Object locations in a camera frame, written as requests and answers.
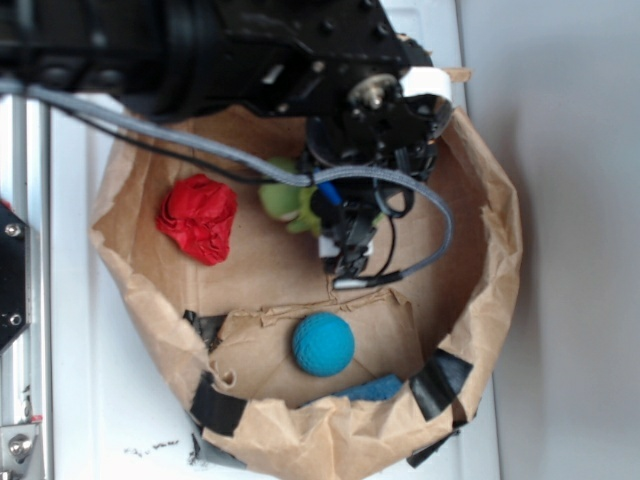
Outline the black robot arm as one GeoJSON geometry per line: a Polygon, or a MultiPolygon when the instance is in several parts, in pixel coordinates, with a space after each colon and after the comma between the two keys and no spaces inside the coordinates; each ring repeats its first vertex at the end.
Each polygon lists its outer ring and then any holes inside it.
{"type": "Polygon", "coordinates": [[[321,162],[425,156],[451,107],[377,1],[5,1],[1,72],[157,122],[239,105],[303,117],[321,162]]]}

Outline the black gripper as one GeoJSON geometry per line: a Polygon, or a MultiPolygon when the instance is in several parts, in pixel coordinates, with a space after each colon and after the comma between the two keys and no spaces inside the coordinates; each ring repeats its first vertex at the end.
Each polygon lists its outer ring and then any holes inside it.
{"type": "Polygon", "coordinates": [[[378,1],[215,1],[220,53],[211,97],[264,117],[304,117],[327,165],[392,162],[440,132],[452,82],[378,1]]]}

